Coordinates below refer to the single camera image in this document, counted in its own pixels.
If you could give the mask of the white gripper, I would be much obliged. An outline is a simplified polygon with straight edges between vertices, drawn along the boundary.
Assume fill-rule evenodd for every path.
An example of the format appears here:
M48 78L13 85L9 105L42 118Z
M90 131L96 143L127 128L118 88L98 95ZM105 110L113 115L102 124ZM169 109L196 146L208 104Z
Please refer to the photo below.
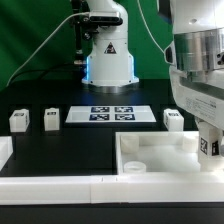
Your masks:
M190 81L185 72L174 66L169 73L177 106L224 130L224 69L209 72L205 83Z

